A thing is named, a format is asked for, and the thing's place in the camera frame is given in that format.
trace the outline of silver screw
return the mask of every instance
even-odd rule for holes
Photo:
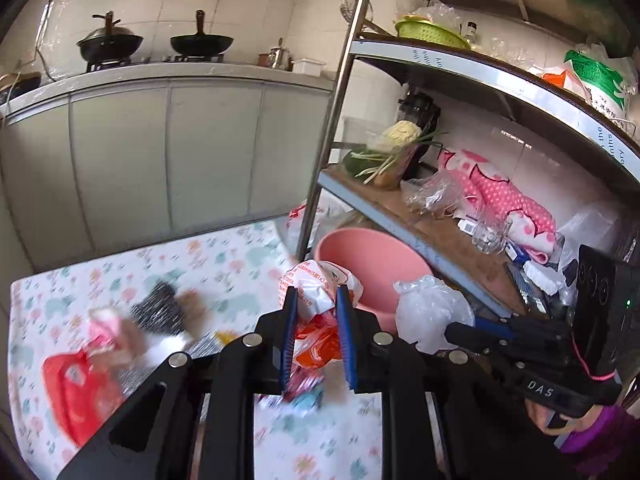
[[[378,346],[387,346],[394,341],[394,337],[389,332],[376,332],[373,335],[373,342]]]
[[[184,352],[176,352],[169,356],[169,366],[173,368],[180,368],[187,364],[189,357]]]
[[[242,342],[244,343],[244,346],[248,346],[249,348],[258,346],[262,343],[262,336],[255,332],[251,332],[242,338]]]
[[[449,352],[449,361],[455,365],[464,365],[469,361],[469,356],[462,350],[452,350]]]

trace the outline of glass cup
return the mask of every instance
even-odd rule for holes
[[[507,243],[507,233],[512,223],[510,218],[498,215],[493,208],[485,206],[480,213],[471,243],[482,254],[499,253]]]

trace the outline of pink basin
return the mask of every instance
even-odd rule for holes
[[[394,282],[412,282],[432,274],[427,262],[411,247],[373,229],[349,227],[329,233],[320,240],[314,259],[350,270],[364,288],[358,307],[374,313],[382,330],[391,333],[397,332],[399,299]]]

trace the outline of white box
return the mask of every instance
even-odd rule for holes
[[[315,59],[298,59],[293,62],[293,73],[320,77],[322,67],[325,65],[326,63]]]

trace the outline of flower pattern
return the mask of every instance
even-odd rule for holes
[[[295,261],[273,222],[258,222],[53,270],[12,285],[8,368],[16,438],[41,480],[54,480],[78,450],[58,429],[42,383],[48,356],[88,338],[89,308],[127,312],[162,278],[194,290],[210,316],[206,330],[231,340],[278,308],[278,279]],[[382,461],[382,403],[347,390],[341,363],[325,367],[324,406],[304,417],[257,408],[256,480],[376,480]]]

